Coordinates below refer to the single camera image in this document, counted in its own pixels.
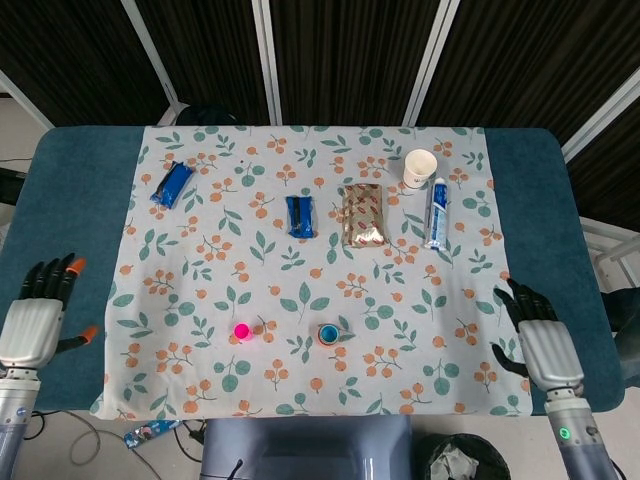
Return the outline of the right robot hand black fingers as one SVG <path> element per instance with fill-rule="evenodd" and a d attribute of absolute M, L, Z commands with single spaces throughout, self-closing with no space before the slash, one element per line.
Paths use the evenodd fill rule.
<path fill-rule="evenodd" d="M 512 279 L 507 284 L 509 291 L 494 287 L 493 293 L 507 310 L 520 342 L 523 361 L 509 359 L 503 347 L 493 344 L 491 350 L 496 361 L 503 369 L 527 377 L 542 391 L 580 390 L 584 372 L 576 348 L 550 301 Z"/>

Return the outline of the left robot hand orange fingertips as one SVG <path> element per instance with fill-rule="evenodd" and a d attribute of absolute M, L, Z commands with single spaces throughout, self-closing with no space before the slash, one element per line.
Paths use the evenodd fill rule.
<path fill-rule="evenodd" d="M 1 330 L 4 367 L 38 370 L 55 355 L 89 344 L 97 336 L 99 328 L 91 325 L 74 337 L 60 337 L 74 285 L 85 266 L 84 258 L 71 253 L 39 262 L 28 271 Z"/>

